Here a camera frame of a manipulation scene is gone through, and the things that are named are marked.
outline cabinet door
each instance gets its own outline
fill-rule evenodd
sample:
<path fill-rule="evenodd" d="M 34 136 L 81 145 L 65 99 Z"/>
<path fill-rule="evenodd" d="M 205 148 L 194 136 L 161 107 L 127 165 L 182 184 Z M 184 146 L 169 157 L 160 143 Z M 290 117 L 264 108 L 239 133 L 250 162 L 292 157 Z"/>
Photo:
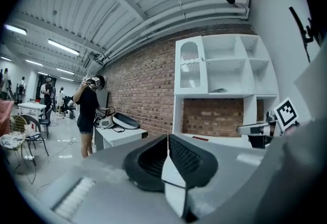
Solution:
<path fill-rule="evenodd" d="M 202 37 L 176 41 L 175 95 L 208 94 Z"/>

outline fluorescent light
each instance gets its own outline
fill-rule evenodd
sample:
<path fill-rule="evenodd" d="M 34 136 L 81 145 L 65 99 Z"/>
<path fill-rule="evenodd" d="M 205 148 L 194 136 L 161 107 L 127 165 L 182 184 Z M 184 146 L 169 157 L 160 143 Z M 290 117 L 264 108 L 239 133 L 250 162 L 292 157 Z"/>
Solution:
<path fill-rule="evenodd" d="M 8 58 L 6 58 L 6 57 L 2 57 L 2 56 L 1 56 L 1 58 L 4 59 L 4 60 L 6 60 L 6 61 L 11 61 L 10 59 L 8 59 Z"/>
<path fill-rule="evenodd" d="M 38 71 L 37 73 L 42 74 L 42 75 L 48 75 L 47 73 L 40 72 L 40 71 Z"/>
<path fill-rule="evenodd" d="M 62 78 L 62 79 L 64 79 L 64 80 L 67 80 L 67 81 L 74 81 L 74 80 L 72 80 L 72 79 L 67 79 L 67 78 L 65 78 L 65 77 L 60 77 L 60 78 Z"/>
<path fill-rule="evenodd" d="M 65 70 L 62 70 L 62 69 L 59 69 L 59 68 L 57 68 L 57 70 L 58 70 L 58 71 L 62 71 L 62 72 L 66 72 L 66 73 L 69 73 L 69 74 L 72 74 L 72 75 L 74 75 L 74 73 L 73 73 L 73 72 L 71 72 L 71 71 L 65 71 Z"/>
<path fill-rule="evenodd" d="M 27 35 L 26 30 L 24 30 L 22 28 L 18 28 L 18 27 L 15 27 L 15 26 L 10 26 L 8 24 L 5 24 L 5 28 L 7 28 L 10 31 L 16 32 L 16 33 Z"/>
<path fill-rule="evenodd" d="M 43 64 L 40 64 L 40 63 L 36 63 L 36 62 L 32 62 L 32 61 L 29 61 L 29 60 L 26 60 L 28 63 L 33 63 L 33 64 L 36 64 L 36 65 L 40 65 L 40 66 L 43 66 Z"/>
<path fill-rule="evenodd" d="M 63 50 L 65 50 L 65 51 L 67 51 L 67 52 L 70 52 L 71 54 L 73 54 L 73 55 L 79 55 L 80 53 L 78 52 L 78 51 L 76 51 L 76 50 L 73 50 L 73 49 L 71 49 L 71 48 L 68 48 L 67 46 L 64 46 L 64 45 L 62 45 L 62 44 L 60 44 L 60 43 L 57 43 L 57 42 L 55 42 L 55 41 L 53 41 L 53 40 L 48 40 L 48 43 L 49 44 L 51 44 L 51 45 L 53 45 L 53 46 L 55 46 L 55 47 L 58 47 L 58 48 L 60 48 L 60 49 L 63 49 Z"/>

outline white desk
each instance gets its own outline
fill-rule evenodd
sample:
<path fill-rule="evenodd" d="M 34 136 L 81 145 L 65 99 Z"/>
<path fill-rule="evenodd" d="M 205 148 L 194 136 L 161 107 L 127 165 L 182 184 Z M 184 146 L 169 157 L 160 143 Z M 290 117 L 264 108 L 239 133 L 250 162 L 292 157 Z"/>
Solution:
<path fill-rule="evenodd" d="M 142 134 L 147 131 L 142 129 L 125 130 L 124 132 L 115 132 L 113 129 L 96 128 L 95 143 L 97 151 L 126 144 L 131 141 L 142 139 Z"/>
<path fill-rule="evenodd" d="M 41 114 L 41 111 L 46 108 L 46 105 L 35 103 L 22 103 L 18 104 L 18 107 L 20 115 L 22 114 L 22 109 L 28 109 L 30 110 L 30 112 L 35 112 L 36 119 L 39 120 L 39 115 Z"/>

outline white floor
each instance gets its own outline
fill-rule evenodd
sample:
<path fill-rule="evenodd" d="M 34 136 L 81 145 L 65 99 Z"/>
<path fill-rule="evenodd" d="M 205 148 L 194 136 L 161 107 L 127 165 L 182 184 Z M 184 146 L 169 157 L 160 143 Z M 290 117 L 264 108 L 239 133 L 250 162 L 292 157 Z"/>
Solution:
<path fill-rule="evenodd" d="M 6 152 L 10 162 L 8 169 L 13 174 L 17 185 L 22 189 L 30 192 L 38 197 L 38 195 L 52 181 L 58 179 L 69 169 L 79 164 L 83 158 L 80 151 L 80 134 L 74 119 L 56 116 L 52 113 L 52 123 L 49 127 L 49 139 L 46 138 L 46 133 L 42 133 L 45 139 L 47 156 L 43 142 L 35 142 L 36 149 L 31 144 L 31 151 L 36 162 L 34 166 L 31 160 L 31 155 L 27 143 L 24 143 L 22 157 L 19 152 L 18 156 L 20 166 L 16 155 L 13 151 Z"/>

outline white cabinet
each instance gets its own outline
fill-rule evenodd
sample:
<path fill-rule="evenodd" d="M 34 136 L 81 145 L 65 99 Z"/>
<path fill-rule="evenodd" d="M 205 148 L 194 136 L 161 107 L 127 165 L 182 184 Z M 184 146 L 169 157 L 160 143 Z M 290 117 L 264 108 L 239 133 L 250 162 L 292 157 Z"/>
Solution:
<path fill-rule="evenodd" d="M 181 134 L 184 98 L 243 98 L 244 125 L 256 123 L 257 100 L 264 100 L 264 113 L 279 102 L 272 62 L 256 35 L 197 36 L 177 41 L 174 94 L 174 134 Z M 247 136 L 211 140 L 249 145 Z"/>
<path fill-rule="evenodd" d="M 175 94 L 207 94 L 208 80 L 202 37 L 176 42 Z"/>

